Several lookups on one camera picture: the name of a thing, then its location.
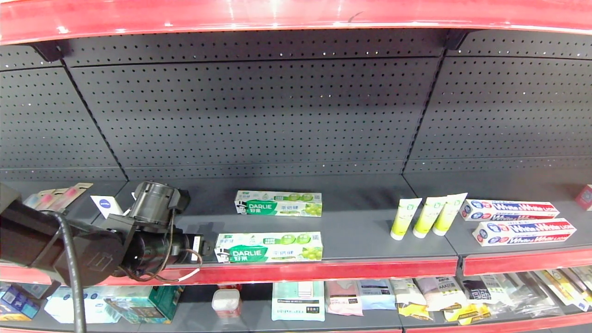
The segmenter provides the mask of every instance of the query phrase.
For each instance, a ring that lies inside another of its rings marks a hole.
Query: shelf bracket
[[[47,62],[54,62],[64,58],[54,40],[36,41],[27,45],[31,46]]]
[[[482,29],[450,29],[444,43],[444,48],[449,51],[457,51],[461,48],[462,42],[465,41],[468,34],[479,30]]]

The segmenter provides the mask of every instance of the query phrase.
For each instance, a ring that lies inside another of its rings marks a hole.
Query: yellow-green tube
[[[415,237],[426,237],[445,204],[446,197],[429,197],[426,199],[426,203],[422,208],[422,213],[413,228],[413,235]]]
[[[403,239],[420,203],[422,203],[422,198],[399,200],[399,208],[391,229],[393,239],[398,241]]]
[[[446,204],[442,209],[442,212],[438,216],[436,223],[434,223],[434,228],[432,232],[438,236],[444,236],[452,222],[454,222],[454,218],[458,210],[461,208],[463,201],[466,199],[467,193],[461,194],[451,194],[446,197]]]

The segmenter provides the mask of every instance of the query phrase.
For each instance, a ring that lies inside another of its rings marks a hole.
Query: perforated metal panel
[[[536,168],[589,168],[592,156],[555,156],[525,158],[456,158],[456,159],[412,159],[407,172],[425,171],[483,171],[501,169]]]
[[[481,30],[470,33],[451,56],[592,59],[592,36],[536,31]]]
[[[126,168],[130,179],[153,178],[210,178],[210,177],[270,177],[286,175],[332,174],[396,174],[403,161],[369,162],[317,162],[291,164],[250,164],[213,166],[159,166],[152,168]]]
[[[143,34],[62,42],[68,66],[438,56],[446,30],[276,30]]]
[[[39,67],[57,67],[59,61],[47,62],[31,46],[0,46],[0,71]]]
[[[80,176],[76,168],[117,167],[63,68],[3,72],[0,94],[0,178],[33,177],[10,169],[62,168],[57,179],[66,179]]]
[[[72,73],[124,168],[189,167],[403,160],[436,63],[291,60]]]
[[[451,57],[411,159],[592,155],[592,62]]]

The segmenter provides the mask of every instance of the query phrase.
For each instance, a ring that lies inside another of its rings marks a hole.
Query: robotic arm
[[[173,221],[189,205],[189,193],[151,181],[135,193],[130,213],[111,214],[100,228],[68,220],[83,287],[109,276],[147,281],[167,265],[198,262],[203,237],[183,234]],[[37,268],[70,286],[58,218],[25,206],[17,191],[0,184],[0,260]]]

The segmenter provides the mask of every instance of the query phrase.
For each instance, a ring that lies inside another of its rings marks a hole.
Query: pink package
[[[355,281],[326,281],[327,312],[343,316],[364,316],[360,291]]]

